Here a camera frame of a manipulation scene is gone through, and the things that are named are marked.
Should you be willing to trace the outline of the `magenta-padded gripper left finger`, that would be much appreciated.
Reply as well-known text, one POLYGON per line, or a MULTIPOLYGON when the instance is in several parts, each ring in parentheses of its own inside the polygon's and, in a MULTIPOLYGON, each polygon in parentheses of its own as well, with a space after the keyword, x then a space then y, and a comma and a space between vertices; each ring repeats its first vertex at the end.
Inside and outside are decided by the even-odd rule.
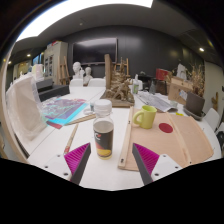
POLYGON ((87 143, 68 152, 57 154, 43 165, 43 169, 78 185, 82 179, 91 154, 91 144, 87 143))

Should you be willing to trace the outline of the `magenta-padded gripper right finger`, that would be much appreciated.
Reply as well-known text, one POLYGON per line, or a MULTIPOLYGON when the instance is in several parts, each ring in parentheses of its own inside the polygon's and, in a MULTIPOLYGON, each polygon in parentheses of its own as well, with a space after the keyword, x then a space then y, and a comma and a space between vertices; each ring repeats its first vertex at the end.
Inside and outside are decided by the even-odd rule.
POLYGON ((167 154, 158 155, 137 143, 133 144, 132 154, 134 155, 142 181, 145 185, 182 169, 167 154))

